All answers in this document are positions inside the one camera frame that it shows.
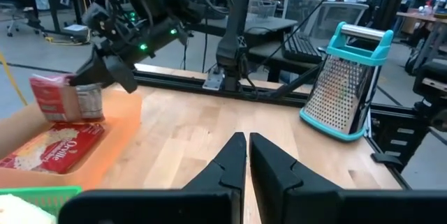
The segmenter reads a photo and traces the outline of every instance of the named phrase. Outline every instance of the floor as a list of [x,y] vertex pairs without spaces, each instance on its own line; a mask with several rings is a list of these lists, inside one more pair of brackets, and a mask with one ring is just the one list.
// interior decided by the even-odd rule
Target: floor
[[[3,53],[8,63],[73,72],[89,57],[90,46],[52,45],[46,42],[42,36],[35,35],[31,29],[26,27],[21,27],[20,31],[15,32],[12,38],[7,37],[6,26],[8,22],[2,16],[0,14],[0,28],[4,29],[5,32],[0,33],[0,53]],[[49,16],[44,16],[41,19],[44,27],[50,27],[51,18]],[[186,52],[186,69],[200,72],[203,69],[205,35],[201,33],[195,33],[194,35],[193,38],[190,38]],[[215,63],[215,49],[218,42],[218,37],[208,36],[205,70]],[[156,58],[146,59],[143,63],[183,68],[183,50],[183,46],[175,41],[158,51]],[[402,67],[408,55],[409,50],[405,46],[393,45],[388,61],[381,71],[380,89],[374,97],[374,103],[394,105],[397,102],[403,106],[412,106],[421,99],[420,96],[412,92],[414,77],[408,76]],[[10,70],[28,101],[34,99],[29,88],[29,77],[34,74],[52,74],[49,71],[30,70],[22,67],[10,67]],[[252,75],[251,78],[253,79],[267,79],[265,70],[259,70]],[[9,117],[23,105],[2,68],[0,68],[0,89],[3,93],[0,96],[0,103],[3,105],[3,109],[0,111],[0,119],[2,119]],[[427,135],[416,155],[402,173],[413,188],[447,189],[447,141],[445,141],[447,134],[440,133],[439,135],[441,140],[431,133]]]

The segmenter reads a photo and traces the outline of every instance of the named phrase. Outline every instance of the box grater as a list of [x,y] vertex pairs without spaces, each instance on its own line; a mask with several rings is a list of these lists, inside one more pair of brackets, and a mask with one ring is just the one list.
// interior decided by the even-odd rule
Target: box grater
[[[348,37],[377,40],[374,51],[346,44]],[[365,120],[385,63],[393,32],[341,22],[300,117],[339,140],[354,141],[365,133]]]

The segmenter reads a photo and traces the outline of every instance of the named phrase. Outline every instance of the food package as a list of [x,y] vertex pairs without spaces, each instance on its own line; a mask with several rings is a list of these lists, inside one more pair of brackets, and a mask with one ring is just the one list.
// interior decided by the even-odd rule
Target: food package
[[94,122],[104,120],[101,86],[70,86],[72,75],[29,79],[36,101],[45,118],[52,122]]
[[100,124],[55,124],[0,160],[0,167],[64,174],[98,142],[103,132]]
[[56,217],[11,194],[0,195],[1,224],[56,224]]

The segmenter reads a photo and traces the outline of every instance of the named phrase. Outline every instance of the green led light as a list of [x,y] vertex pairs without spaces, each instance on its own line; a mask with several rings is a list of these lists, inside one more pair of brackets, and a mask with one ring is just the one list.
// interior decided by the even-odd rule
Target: green led light
[[147,49],[147,45],[146,44],[140,45],[140,50],[146,50],[146,49]]

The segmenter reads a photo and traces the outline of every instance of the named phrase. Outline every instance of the green basket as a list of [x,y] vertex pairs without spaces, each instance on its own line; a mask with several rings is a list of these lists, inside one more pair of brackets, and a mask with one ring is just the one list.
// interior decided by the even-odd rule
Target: green basket
[[12,194],[20,197],[57,217],[64,203],[81,191],[79,186],[0,188],[0,195]]

